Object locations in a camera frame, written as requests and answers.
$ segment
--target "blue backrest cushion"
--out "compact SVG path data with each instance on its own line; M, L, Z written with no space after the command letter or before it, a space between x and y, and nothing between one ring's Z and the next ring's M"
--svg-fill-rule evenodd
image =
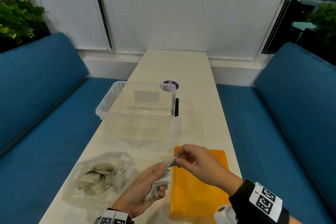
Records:
M336 67L287 43L254 84L336 214Z
M0 152L87 74L63 33L0 54Z

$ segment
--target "orange cutting board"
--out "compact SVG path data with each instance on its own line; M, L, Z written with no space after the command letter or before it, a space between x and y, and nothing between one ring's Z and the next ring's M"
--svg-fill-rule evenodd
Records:
M209 150L227 169L228 161L222 150ZM218 207L230 204L229 196L221 189L207 185L183 168L174 167L170 219L190 223L216 223Z

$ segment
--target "clear plastic storage box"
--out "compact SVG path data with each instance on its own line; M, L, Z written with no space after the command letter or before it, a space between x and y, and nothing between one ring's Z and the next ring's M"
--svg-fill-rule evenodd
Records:
M115 82L96 108L96 114L118 139L167 141L175 116L173 84Z

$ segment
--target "plastic bag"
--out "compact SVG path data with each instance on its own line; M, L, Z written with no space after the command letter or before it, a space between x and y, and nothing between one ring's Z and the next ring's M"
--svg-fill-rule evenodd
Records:
M114 164L120 162L120 167L126 162L130 162L129 167L124 173L126 183L120 191L115 192L113 187L110 187L102 194L88 195L83 190L78 189L79 182L87 172L92 170L93 166L111 162ZM133 158L127 152L107 152L97 157L79 162L74 166L65 182L62 200L75 207L102 211L111 207L136 177L137 166Z

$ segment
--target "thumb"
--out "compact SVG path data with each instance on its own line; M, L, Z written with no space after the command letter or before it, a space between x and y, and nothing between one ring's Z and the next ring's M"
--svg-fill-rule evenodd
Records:
M156 180L160 179L163 176L165 171L166 166L164 163L161 163L147 176L147 180L150 184L154 184Z
M196 172L197 167L185 160L184 158L177 158L175 161L178 166L183 167L185 170L191 172L192 174Z

